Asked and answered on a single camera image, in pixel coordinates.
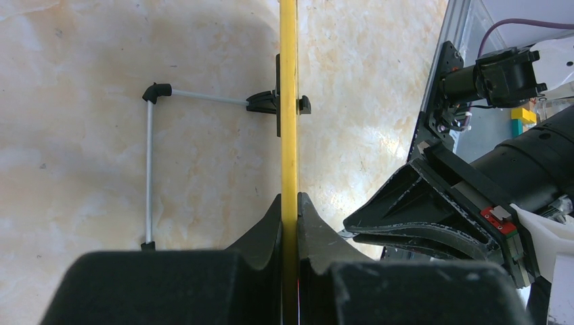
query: yellow pole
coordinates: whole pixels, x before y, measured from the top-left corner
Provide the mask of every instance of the yellow pole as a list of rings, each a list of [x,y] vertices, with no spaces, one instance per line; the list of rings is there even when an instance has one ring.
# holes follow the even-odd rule
[[[297,293],[297,0],[280,1],[281,220],[283,222],[283,320],[298,323]]]

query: aluminum rod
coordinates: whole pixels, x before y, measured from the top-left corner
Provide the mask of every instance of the aluminum rod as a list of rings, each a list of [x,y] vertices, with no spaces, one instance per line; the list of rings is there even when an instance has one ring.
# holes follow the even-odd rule
[[[221,102],[221,103],[235,104],[235,105],[241,105],[241,106],[249,105],[249,102],[247,102],[246,100],[235,100],[233,98],[217,97],[217,96],[205,95],[203,93],[194,93],[191,91],[183,91],[183,90],[177,90],[177,89],[172,89],[171,95],[172,96],[173,95],[185,96],[185,97],[197,98],[199,100],[210,100],[212,102]]]
[[[146,244],[152,236],[152,153],[154,150],[154,103],[148,100],[148,151],[146,155]]]

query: black plastic clamp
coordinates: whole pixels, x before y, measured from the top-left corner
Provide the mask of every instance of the black plastic clamp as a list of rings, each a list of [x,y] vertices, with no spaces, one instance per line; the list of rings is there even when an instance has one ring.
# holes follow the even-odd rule
[[[280,64],[279,54],[275,57],[275,89],[256,93],[247,98],[247,111],[277,116],[277,136],[281,137],[281,100],[280,100]],[[307,96],[302,96],[297,102],[299,114],[311,114],[311,102]]]
[[[156,250],[156,242],[145,242],[145,243],[142,243],[140,246],[141,246],[142,252],[155,251]]]
[[[158,103],[158,97],[161,96],[171,96],[171,85],[168,83],[154,83],[146,89],[146,92],[141,97],[143,100],[150,101],[152,103]]]

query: marble floor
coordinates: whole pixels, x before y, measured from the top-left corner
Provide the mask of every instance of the marble floor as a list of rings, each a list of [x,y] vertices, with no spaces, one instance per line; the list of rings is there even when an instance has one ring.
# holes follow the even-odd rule
[[[299,1],[300,188],[336,230],[406,159],[446,3]],[[277,0],[0,4],[0,324],[37,323],[83,253],[139,249],[142,93],[271,89],[278,20]],[[280,191],[274,116],[171,97],[154,128],[159,249],[226,247]]]

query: teal block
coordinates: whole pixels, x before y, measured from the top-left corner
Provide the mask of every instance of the teal block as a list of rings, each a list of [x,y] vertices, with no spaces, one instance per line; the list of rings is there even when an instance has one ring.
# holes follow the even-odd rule
[[[512,137],[522,134],[522,120],[512,120]]]

